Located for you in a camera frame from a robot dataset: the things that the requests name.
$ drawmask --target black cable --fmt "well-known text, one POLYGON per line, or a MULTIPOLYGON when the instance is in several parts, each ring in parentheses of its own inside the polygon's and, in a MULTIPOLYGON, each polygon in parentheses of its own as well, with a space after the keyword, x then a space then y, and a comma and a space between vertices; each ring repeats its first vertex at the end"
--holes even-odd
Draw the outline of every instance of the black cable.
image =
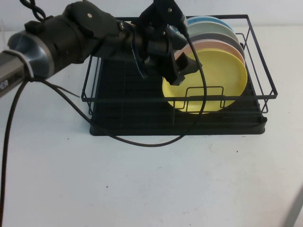
POLYGON ((36 19, 40 22, 44 22, 46 20, 46 14, 44 13, 44 11, 39 8, 38 6, 36 6, 36 2, 35 0, 20 0, 20 2, 22 3, 22 5, 24 5, 26 8, 29 8, 33 11, 34 16, 36 17, 36 19))
POLYGON ((137 65, 137 69, 138 69, 140 75, 142 76, 142 78, 146 79, 146 78, 148 78, 147 73, 146 73, 146 68, 144 67, 144 65, 140 61, 140 57, 139 57, 139 53, 138 53, 138 48, 137 48, 137 45, 136 45, 136 30, 130 24, 128 24, 128 27, 131 30, 131 32, 133 33, 132 52, 133 52, 134 60, 135 60, 136 65, 137 65))
POLYGON ((41 82, 45 85, 47 85, 48 87, 50 87, 51 89, 53 89, 55 92, 57 92, 62 98, 64 98, 68 104, 70 104, 72 106, 72 108, 81 115, 81 117, 83 117, 88 123, 90 123, 93 127, 96 127, 97 129, 101 130, 104 134, 106 134, 107 136, 116 139, 118 141, 124 142, 124 143, 128 143, 131 145, 135 145, 135 146, 140 146, 140 147, 150 147, 150 148, 156 148, 156 147, 163 147, 166 145, 169 145, 173 142, 178 141, 179 139, 174 139, 174 141, 169 141, 166 143, 161 143, 161 144, 142 144, 142 143, 137 143, 137 142, 132 142, 129 140, 125 140, 123 138, 120 138, 118 136, 112 135, 110 132, 108 132, 108 130, 96 125, 90 118, 88 118, 85 113, 83 113, 62 91, 60 91, 56 86, 54 86, 53 84, 47 82, 46 80, 37 80, 38 82, 41 82))
POLYGON ((3 223, 3 212, 4 212, 4 197, 5 197, 5 180, 6 180, 6 163, 8 159, 8 148, 9 148, 9 133, 11 124, 13 121, 15 109, 18 103, 18 100, 20 98, 20 95, 25 87, 25 85, 28 83, 27 80, 25 80, 19 87, 13 103, 11 105, 10 111, 9 111, 9 118, 8 122, 6 124, 5 129, 5 136, 4 136, 4 144, 3 144, 3 154, 2 154, 2 169, 1 169, 1 192, 0 192, 0 224, 2 226, 3 223))
POLYGON ((58 89, 60 89, 60 90, 62 90, 62 91, 65 91, 65 92, 71 94, 72 96, 75 96, 75 97, 77 97, 77 98, 81 98, 80 96, 76 95, 75 93, 72 93, 71 91, 69 91, 69 90, 67 90, 67 89, 65 89, 65 88, 63 88, 63 87, 61 87, 61 86, 58 86, 58 85, 55 85, 55 86, 56 86, 58 89))

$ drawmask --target yellow plate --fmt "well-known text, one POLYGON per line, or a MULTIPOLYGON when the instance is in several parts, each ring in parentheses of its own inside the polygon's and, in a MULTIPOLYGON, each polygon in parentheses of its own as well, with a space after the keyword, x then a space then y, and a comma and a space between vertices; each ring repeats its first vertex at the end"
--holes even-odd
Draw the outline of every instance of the yellow plate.
MULTIPOLYGON (((197 50, 200 62, 203 65, 203 72, 205 74, 207 84, 207 95, 222 95, 222 88, 224 88, 223 95, 225 96, 240 96, 244 91, 247 83, 247 71, 244 64, 234 55, 215 48, 207 48, 197 50)), ((189 97, 189 96, 203 96, 202 79, 200 71, 188 74, 185 80, 179 86, 172 86, 166 79, 163 79, 162 91, 165 97, 189 97)), ((232 104, 233 101, 226 101, 225 107, 232 104)), ((183 112, 199 112, 202 106, 202 101, 176 101, 175 108, 183 112)), ((221 110, 220 101, 207 101, 205 105, 205 112, 213 112, 221 110)))

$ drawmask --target white table surface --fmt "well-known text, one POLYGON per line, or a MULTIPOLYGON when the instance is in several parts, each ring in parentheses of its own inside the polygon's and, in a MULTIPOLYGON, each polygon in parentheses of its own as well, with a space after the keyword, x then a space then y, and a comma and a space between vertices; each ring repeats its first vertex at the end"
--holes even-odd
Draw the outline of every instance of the white table surface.
MULTIPOLYGON (((135 147, 91 136, 61 97, 29 84, 11 130, 4 226, 288 226, 303 203, 303 27, 255 31, 279 92, 268 103, 263 135, 187 136, 167 147, 135 147)), ((80 94, 87 64, 49 81, 80 94)), ((1 144, 15 92, 0 99, 1 144)))

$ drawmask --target white wall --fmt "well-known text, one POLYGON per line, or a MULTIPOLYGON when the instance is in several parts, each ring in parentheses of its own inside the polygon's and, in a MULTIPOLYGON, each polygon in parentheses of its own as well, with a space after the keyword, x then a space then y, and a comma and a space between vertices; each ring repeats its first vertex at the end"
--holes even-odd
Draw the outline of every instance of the white wall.
MULTIPOLYGON (((75 0, 36 0, 46 15, 61 14, 75 0)), ((114 16, 138 16, 152 0, 91 0, 114 16)), ((302 0, 176 0, 185 15, 248 14, 255 25, 303 24, 302 0)), ((18 0, 0 0, 0 19, 6 30, 23 29, 34 19, 18 0)))

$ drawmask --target black drip tray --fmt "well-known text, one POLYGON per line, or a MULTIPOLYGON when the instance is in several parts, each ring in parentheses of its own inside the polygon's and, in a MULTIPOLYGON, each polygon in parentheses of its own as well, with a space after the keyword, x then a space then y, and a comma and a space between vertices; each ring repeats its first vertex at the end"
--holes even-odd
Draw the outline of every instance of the black drip tray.
MULTIPOLYGON (((103 60, 100 67, 92 120, 112 134, 180 135, 195 121, 197 114, 174 111, 166 101, 135 101, 163 98, 162 77, 153 70, 143 80, 133 63, 103 60), (133 98, 134 102, 109 102, 115 98, 133 98)), ((248 78, 242 95, 254 97, 250 75, 248 78)), ((220 111, 203 114, 188 135, 262 134, 266 121, 257 100, 237 100, 220 111)), ((90 133, 104 135, 92 126, 90 133)))

